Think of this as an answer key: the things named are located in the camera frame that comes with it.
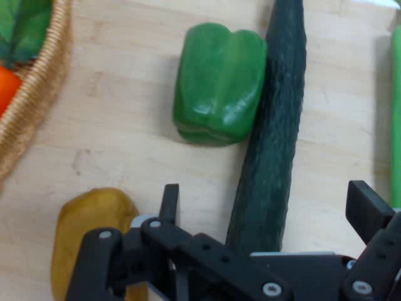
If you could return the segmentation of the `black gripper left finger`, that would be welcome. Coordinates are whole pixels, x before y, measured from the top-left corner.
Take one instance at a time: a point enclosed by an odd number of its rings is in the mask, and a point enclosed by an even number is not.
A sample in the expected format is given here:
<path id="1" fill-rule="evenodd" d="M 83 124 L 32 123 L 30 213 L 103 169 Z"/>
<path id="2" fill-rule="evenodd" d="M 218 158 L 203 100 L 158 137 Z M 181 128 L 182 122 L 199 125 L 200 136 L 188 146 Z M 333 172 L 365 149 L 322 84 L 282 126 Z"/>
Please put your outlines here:
<path id="1" fill-rule="evenodd" d="M 158 216 L 122 234 L 97 228 L 82 239 L 67 300 L 123 300 L 146 283 L 164 300 L 292 300 L 289 284 L 205 234 L 175 223 L 179 186 L 168 184 Z"/>

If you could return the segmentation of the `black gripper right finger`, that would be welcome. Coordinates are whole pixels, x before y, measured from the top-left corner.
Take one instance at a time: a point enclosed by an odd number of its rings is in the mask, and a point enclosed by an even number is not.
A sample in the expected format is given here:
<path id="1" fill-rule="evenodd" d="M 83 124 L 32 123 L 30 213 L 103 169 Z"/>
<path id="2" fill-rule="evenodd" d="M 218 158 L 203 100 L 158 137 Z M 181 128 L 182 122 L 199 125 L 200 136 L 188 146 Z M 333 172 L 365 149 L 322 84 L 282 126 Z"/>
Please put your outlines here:
<path id="1" fill-rule="evenodd" d="M 346 300 L 400 300 L 400 213 L 366 182 L 350 181 L 346 218 L 366 244 L 346 274 Z"/>

